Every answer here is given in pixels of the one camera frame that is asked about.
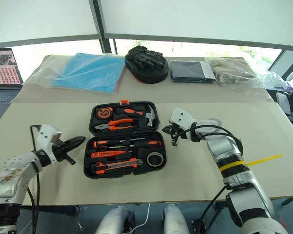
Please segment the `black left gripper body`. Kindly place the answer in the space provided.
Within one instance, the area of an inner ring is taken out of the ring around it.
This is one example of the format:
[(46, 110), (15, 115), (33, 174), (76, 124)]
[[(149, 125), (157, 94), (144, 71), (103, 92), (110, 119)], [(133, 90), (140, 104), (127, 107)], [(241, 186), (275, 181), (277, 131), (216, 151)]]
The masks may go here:
[(52, 152), (57, 161), (63, 161), (63, 155), (68, 152), (68, 148), (65, 145), (66, 141), (56, 139), (52, 145)]

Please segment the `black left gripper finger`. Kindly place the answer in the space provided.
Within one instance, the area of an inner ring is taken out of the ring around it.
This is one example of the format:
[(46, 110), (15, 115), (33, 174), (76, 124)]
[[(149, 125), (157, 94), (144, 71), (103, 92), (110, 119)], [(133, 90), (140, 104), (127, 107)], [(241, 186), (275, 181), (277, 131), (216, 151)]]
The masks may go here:
[(73, 137), (65, 142), (65, 145), (67, 148), (77, 148), (80, 146), (84, 141), (86, 137), (84, 136), (76, 136)]
[(69, 162), (70, 165), (74, 165), (76, 162), (67, 153), (63, 155), (63, 159)]

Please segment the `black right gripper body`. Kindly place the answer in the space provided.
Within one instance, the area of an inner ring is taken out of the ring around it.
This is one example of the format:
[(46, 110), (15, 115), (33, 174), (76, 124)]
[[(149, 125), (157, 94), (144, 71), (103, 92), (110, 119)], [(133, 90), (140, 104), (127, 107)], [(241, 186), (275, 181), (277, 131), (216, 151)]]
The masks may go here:
[(170, 126), (170, 136), (172, 140), (177, 140), (178, 138), (185, 138), (185, 134), (181, 134), (184, 130), (177, 124), (173, 123)]

